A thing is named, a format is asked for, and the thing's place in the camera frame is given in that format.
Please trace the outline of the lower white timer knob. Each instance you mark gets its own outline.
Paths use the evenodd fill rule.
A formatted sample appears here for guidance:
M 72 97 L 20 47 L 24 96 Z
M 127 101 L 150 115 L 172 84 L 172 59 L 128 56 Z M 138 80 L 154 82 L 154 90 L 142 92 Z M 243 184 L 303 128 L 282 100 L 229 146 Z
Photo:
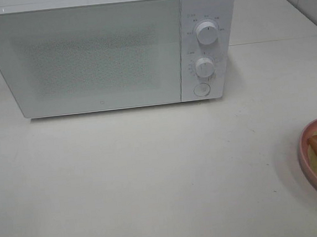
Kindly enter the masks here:
M 195 72 L 199 78 L 208 78 L 215 73 L 215 64 L 209 57 L 198 59 L 195 64 Z

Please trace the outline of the white microwave door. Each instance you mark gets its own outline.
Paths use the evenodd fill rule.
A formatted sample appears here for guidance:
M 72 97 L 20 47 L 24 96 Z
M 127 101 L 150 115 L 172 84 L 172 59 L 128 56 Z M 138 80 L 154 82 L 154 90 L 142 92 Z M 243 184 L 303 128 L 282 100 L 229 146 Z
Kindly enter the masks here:
M 175 103 L 180 0 L 0 15 L 0 73 L 26 118 Z

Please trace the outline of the upper white power knob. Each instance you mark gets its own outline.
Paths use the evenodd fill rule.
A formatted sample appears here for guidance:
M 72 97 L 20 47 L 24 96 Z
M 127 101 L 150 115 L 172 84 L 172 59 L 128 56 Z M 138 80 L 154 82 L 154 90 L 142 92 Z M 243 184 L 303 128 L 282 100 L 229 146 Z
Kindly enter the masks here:
M 211 45 L 218 38 L 218 25 L 213 20 L 205 20 L 199 23 L 195 29 L 195 34 L 199 43 Z

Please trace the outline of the white microwave oven body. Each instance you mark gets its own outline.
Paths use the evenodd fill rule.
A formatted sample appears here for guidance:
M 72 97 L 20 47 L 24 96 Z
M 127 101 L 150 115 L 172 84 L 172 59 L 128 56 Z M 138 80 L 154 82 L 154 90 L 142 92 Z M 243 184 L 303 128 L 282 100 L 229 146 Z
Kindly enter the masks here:
M 134 1 L 142 0 L 0 0 L 0 15 Z M 233 4 L 234 0 L 180 0 L 181 97 L 175 103 L 222 96 Z M 199 23 L 206 20 L 215 21 L 219 28 L 218 38 L 211 45 L 199 43 L 195 34 Z M 194 64 L 202 57 L 209 57 L 215 64 L 215 73 L 208 78 L 199 78 L 195 72 Z M 211 87 L 211 92 L 206 97 L 198 97 L 193 92 L 195 86 L 201 83 L 207 83 Z

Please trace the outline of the round door release button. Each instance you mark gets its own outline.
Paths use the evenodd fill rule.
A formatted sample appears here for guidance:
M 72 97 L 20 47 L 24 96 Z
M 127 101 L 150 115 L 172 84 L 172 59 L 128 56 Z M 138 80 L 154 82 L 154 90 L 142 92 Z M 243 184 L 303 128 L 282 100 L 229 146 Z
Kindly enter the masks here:
M 207 83 L 201 83 L 195 86 L 193 92 L 198 97 L 206 97 L 209 95 L 211 87 Z

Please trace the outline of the pink round plate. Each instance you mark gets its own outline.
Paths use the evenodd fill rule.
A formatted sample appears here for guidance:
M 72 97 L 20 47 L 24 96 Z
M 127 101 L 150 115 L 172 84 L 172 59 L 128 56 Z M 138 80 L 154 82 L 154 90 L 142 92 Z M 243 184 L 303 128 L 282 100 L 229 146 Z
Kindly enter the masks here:
M 308 139 L 317 131 L 317 119 L 308 123 L 302 130 L 299 137 L 298 158 L 300 168 L 311 185 L 317 190 L 317 175 L 310 168 L 308 157 Z

